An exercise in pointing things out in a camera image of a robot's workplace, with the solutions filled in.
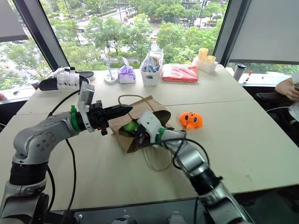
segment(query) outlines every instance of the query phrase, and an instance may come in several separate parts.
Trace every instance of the orange toy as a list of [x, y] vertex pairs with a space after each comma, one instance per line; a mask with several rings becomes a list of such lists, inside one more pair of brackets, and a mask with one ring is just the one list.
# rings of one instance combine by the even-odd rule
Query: orange toy
[[202, 116], [199, 113], [185, 112], [179, 116], [179, 122], [187, 129], [200, 128]]

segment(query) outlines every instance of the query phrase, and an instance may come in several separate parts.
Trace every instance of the rope handle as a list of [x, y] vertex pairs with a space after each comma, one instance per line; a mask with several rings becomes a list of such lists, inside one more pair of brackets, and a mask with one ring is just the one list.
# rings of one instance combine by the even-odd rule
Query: rope handle
[[149, 104], [149, 102], [148, 102], [144, 97], [142, 97], [142, 96], [139, 96], [139, 95], [121, 95], [121, 96], [118, 97], [118, 103], [119, 103], [119, 105], [122, 105], [122, 103], [121, 103], [121, 98], [122, 98], [122, 97], [140, 97], [141, 99], [143, 99], [143, 100], [149, 105], [149, 107], [152, 109], [152, 111], [155, 112], [154, 108], [153, 108], [153, 107]]

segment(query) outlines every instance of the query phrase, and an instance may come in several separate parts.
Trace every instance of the white table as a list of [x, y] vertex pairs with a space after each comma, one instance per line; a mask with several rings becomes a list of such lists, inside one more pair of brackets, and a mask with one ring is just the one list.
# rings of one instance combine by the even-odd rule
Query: white table
[[[152, 95], [155, 100], [165, 106], [252, 99], [222, 65], [218, 65], [216, 72], [210, 75], [199, 71], [199, 83], [160, 81], [159, 85], [152, 87], [144, 87], [140, 70], [135, 70], [135, 84], [107, 85], [103, 79], [104, 74], [107, 74], [107, 71], [96, 71], [96, 79], [91, 82], [95, 85], [93, 102], [101, 99], [104, 107], [118, 104], [118, 96], [124, 94], [135, 94], [143, 97]], [[69, 92], [45, 93], [37, 90], [17, 114], [49, 113], [69, 94]], [[132, 103], [137, 100], [138, 98], [124, 98], [122, 102]], [[69, 111], [71, 105], [77, 105], [77, 102], [78, 96], [73, 96], [61, 105], [57, 112]]]
[[[275, 87], [278, 83], [290, 78], [291, 76], [286, 76], [281, 73], [271, 73], [271, 74], [251, 74], [246, 84], [243, 86], [265, 86], [265, 87]], [[248, 74], [243, 74], [238, 83], [243, 84], [248, 78]]]
[[[199, 112], [202, 129], [189, 133], [207, 150], [211, 168], [224, 177], [233, 193], [250, 192], [299, 184], [299, 149], [254, 100], [167, 106], [170, 124], [180, 128], [182, 112]], [[18, 131], [39, 123], [46, 114], [15, 115], [0, 133], [0, 192], [9, 178]], [[189, 198], [194, 189], [185, 175], [171, 167], [150, 170], [142, 152], [123, 153], [113, 135], [82, 132], [70, 139], [77, 163], [77, 190], [72, 209], [97, 208], [133, 203]], [[165, 151], [155, 151], [157, 161]], [[71, 197], [72, 162], [65, 142], [51, 154], [49, 166], [56, 181], [53, 210], [66, 209]], [[48, 181], [46, 193], [51, 193]]]

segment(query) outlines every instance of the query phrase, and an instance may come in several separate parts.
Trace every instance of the green ring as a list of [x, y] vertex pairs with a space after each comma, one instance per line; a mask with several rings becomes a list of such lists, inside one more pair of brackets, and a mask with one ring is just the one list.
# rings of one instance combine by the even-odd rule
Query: green ring
[[167, 130], [166, 127], [159, 128], [158, 135], [156, 136], [156, 142], [161, 141], [162, 134]]
[[80, 128], [79, 128], [79, 126], [78, 126], [78, 123], [77, 123], [76, 112], [77, 112], [77, 109], [75, 108], [74, 105], [72, 105], [72, 106], [71, 106], [71, 122], [72, 122], [72, 124], [73, 124], [75, 130], [76, 130], [77, 132], [80, 132], [81, 130], [80, 130]]

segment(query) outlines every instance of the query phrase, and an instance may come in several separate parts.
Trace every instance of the tree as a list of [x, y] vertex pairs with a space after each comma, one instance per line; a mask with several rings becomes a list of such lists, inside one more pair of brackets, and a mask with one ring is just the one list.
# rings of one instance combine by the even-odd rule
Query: tree
[[18, 70], [26, 70], [31, 79], [44, 80], [50, 73], [49, 66], [32, 39], [23, 44], [6, 43], [3, 53], [13, 61]]
[[156, 16], [156, 9], [159, 6], [159, 1], [148, 1], [148, 0], [135, 0], [136, 8], [139, 13], [144, 13], [149, 16], [151, 20], [154, 20]]
[[80, 3], [79, 0], [67, 0], [66, 3], [67, 3], [67, 5], [68, 5], [68, 7], [69, 7], [70, 9], [72, 9], [72, 11], [73, 11], [74, 9], [76, 9], [76, 8], [81, 7], [81, 3]]
[[68, 42], [75, 41], [77, 36], [77, 22], [75, 19], [60, 19], [54, 18], [50, 20], [50, 24], [53, 26], [55, 34], [60, 41]]
[[124, 37], [124, 25], [117, 19], [107, 17], [105, 21], [92, 16], [90, 23], [86, 27], [87, 33], [84, 36], [90, 44], [94, 44], [99, 49], [106, 46], [114, 48], [116, 54], [121, 47]]
[[185, 18], [191, 19], [191, 15], [194, 15], [194, 18], [196, 19], [199, 16], [199, 11], [201, 9], [200, 4], [194, 5], [191, 9], [186, 9], [185, 10]]
[[204, 15], [207, 17], [210, 17], [210, 20], [213, 16], [213, 14], [217, 14], [221, 12], [221, 7], [219, 6], [219, 4], [212, 2], [210, 4], [208, 4], [207, 6], [205, 6], [204, 9]]
[[64, 0], [60, 0], [57, 2], [59, 12], [62, 13], [65, 17], [70, 16], [70, 11], [66, 5], [66, 2]]
[[96, 14], [100, 12], [99, 0], [85, 0], [85, 3], [86, 3], [86, 8], [89, 9], [91, 13]]
[[137, 0], [137, 10], [145, 13], [153, 21], [163, 19], [167, 22], [174, 22], [176, 18], [183, 17], [185, 13], [181, 0]]
[[98, 50], [104, 50], [108, 42], [102, 39], [103, 35], [103, 20], [100, 17], [92, 16], [89, 24], [86, 27], [86, 32], [83, 34], [91, 45], [94, 45]]
[[16, 85], [22, 86], [26, 83], [26, 77], [21, 78], [12, 71], [5, 71], [0, 68], [0, 90], [11, 89]]
[[49, 2], [47, 2], [46, 0], [40, 0], [42, 6], [43, 6], [43, 10], [45, 11], [46, 15], [49, 15], [50, 13], [53, 12], [53, 9], [51, 7], [51, 5], [49, 4]]
[[184, 28], [170, 22], [163, 22], [157, 34], [157, 44], [160, 48], [167, 49], [169, 45], [184, 46]]
[[175, 55], [179, 54], [185, 46], [184, 29], [181, 25], [163, 22], [157, 34], [157, 44], [164, 49], [165, 63], [173, 62]]
[[149, 36], [152, 32], [148, 16], [139, 14], [135, 17], [135, 25], [128, 28], [128, 35], [124, 36], [124, 42], [129, 40], [129, 51], [135, 52], [137, 57], [144, 59], [151, 47]]
[[222, 16], [224, 16], [227, 7], [228, 7], [228, 4], [227, 4], [227, 3], [223, 3], [223, 4], [221, 4], [221, 11], [220, 11], [220, 12], [221, 12]]
[[184, 49], [180, 50], [178, 54], [176, 54], [170, 63], [178, 63], [178, 64], [191, 64], [193, 61], [193, 58], [197, 54], [194, 52], [194, 50], [191, 50], [188, 46]]
[[85, 15], [85, 10], [82, 7], [76, 8], [73, 11], [73, 14], [77, 17], [77, 18], [82, 18]]
[[186, 45], [196, 54], [200, 48], [208, 48], [209, 54], [212, 54], [218, 38], [222, 21], [219, 21], [216, 27], [212, 29], [199, 30], [191, 27], [185, 31]]
[[50, 4], [50, 6], [51, 6], [53, 12], [57, 12], [57, 11], [59, 11], [59, 7], [58, 7], [58, 2], [59, 2], [59, 1], [60, 1], [60, 0], [51, 0], [51, 1], [49, 1], [49, 4]]
[[76, 42], [63, 42], [61, 47], [68, 62], [78, 71], [105, 70], [106, 66], [100, 62], [100, 52], [90, 45], [78, 46]]
[[185, 9], [180, 0], [164, 0], [156, 9], [155, 16], [160, 17], [165, 22], [175, 22], [176, 18], [183, 17]]
[[216, 22], [217, 22], [218, 20], [221, 20], [221, 18], [222, 18], [222, 15], [216, 15], [213, 17], [213, 20], [216, 20]]

